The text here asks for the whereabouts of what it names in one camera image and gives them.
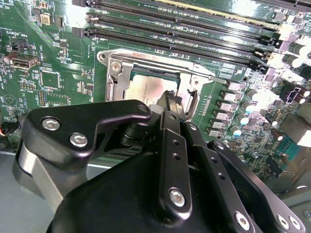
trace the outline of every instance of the capacitor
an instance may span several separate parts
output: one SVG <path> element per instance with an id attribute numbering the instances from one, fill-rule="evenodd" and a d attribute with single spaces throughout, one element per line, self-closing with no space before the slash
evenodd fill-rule
<path id="1" fill-rule="evenodd" d="M 310 95 L 310 91 L 306 88 L 304 88 L 301 85 L 297 85 L 296 87 L 300 88 L 300 91 L 298 92 L 300 95 L 302 95 L 304 98 L 308 97 Z"/>
<path id="2" fill-rule="evenodd" d="M 229 148 L 229 144 L 228 144 L 228 141 L 227 141 L 227 140 L 224 140 L 223 143 L 225 144 L 226 147 Z"/>
<path id="3" fill-rule="evenodd" d="M 13 58 L 16 58 L 17 56 L 19 56 L 19 53 L 18 53 L 18 52 L 12 52 L 12 53 L 10 53 L 9 55 L 4 56 L 3 61 L 4 61 L 6 64 L 10 64 L 10 63 L 11 63 L 11 60 L 12 60 Z"/>
<path id="4" fill-rule="evenodd" d="M 271 126 L 277 125 L 277 121 L 273 118 L 273 116 L 271 114 L 269 114 L 269 113 L 266 114 L 265 118 L 271 124 Z"/>
<path id="5" fill-rule="evenodd" d="M 303 98 L 303 96 L 300 95 L 300 94 L 296 95 L 296 97 L 294 98 L 294 100 L 295 100 L 297 103 L 299 103 L 299 104 L 303 104 L 304 102 L 306 102 L 306 99 Z"/>
<path id="6" fill-rule="evenodd" d="M 242 134 L 242 131 L 239 129 L 238 126 L 233 126 L 230 131 L 232 132 L 233 136 L 239 137 Z"/>
<path id="7" fill-rule="evenodd" d="M 311 47 L 306 45 L 296 44 L 293 48 L 293 53 L 300 56 L 307 56 L 311 52 Z"/>
<path id="8" fill-rule="evenodd" d="M 238 154 L 237 157 L 242 161 L 242 163 L 246 164 L 246 160 L 245 160 L 244 155 Z"/>
<path id="9" fill-rule="evenodd" d="M 282 141 L 283 140 L 283 134 L 276 129 L 271 130 L 271 134 L 277 141 Z"/>
<path id="10" fill-rule="evenodd" d="M 246 125 L 248 123 L 248 118 L 244 114 L 237 115 L 237 120 L 241 125 Z"/>
<path id="11" fill-rule="evenodd" d="M 246 111 L 246 113 L 252 113 L 255 110 L 255 106 L 248 101 L 242 104 L 242 108 Z"/>
<path id="12" fill-rule="evenodd" d="M 289 64 L 293 68 L 298 68 L 303 64 L 303 59 L 296 56 L 289 56 L 286 60 L 286 63 Z"/>
<path id="13" fill-rule="evenodd" d="M 276 121 L 279 121 L 280 119 L 281 119 L 281 117 L 282 117 L 282 113 L 280 112 L 280 111 L 277 111 L 275 114 L 274 114 L 274 119 L 276 120 Z"/>
<path id="14" fill-rule="evenodd" d="M 256 90 L 250 90 L 247 93 L 248 97 L 252 99 L 252 101 L 259 101 L 260 100 L 260 94 Z"/>

